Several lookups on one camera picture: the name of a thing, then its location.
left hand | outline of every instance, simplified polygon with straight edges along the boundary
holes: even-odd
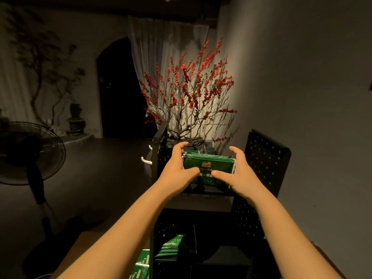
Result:
[[[170,196],[182,192],[200,174],[200,170],[197,167],[191,169],[183,168],[182,148],[188,144],[189,142],[181,142],[174,146],[172,157],[165,165],[158,181],[156,181],[157,186],[165,189]]]

dark doorway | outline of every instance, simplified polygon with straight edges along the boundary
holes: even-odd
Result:
[[[131,42],[122,38],[97,59],[103,136],[151,138],[156,126],[145,124],[147,107],[133,64]]]

hand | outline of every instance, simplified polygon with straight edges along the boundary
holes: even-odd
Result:
[[[156,181],[171,196],[182,192],[200,174],[197,167],[183,168],[182,148],[188,144],[189,142],[181,142],[173,147],[172,157],[165,165],[158,181]]]
[[[234,174],[213,170],[212,176],[229,184],[235,192],[254,206],[254,202],[268,190],[248,165],[244,152],[232,146],[230,150],[236,154]]]

forearm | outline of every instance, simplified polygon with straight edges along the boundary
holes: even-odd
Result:
[[[155,183],[58,279],[128,278],[169,197]]]
[[[340,278],[269,191],[254,205],[284,279]]]

ceiling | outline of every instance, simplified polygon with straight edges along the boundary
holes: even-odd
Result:
[[[0,0],[12,5],[72,9],[133,15],[216,27],[222,1],[226,0]]]

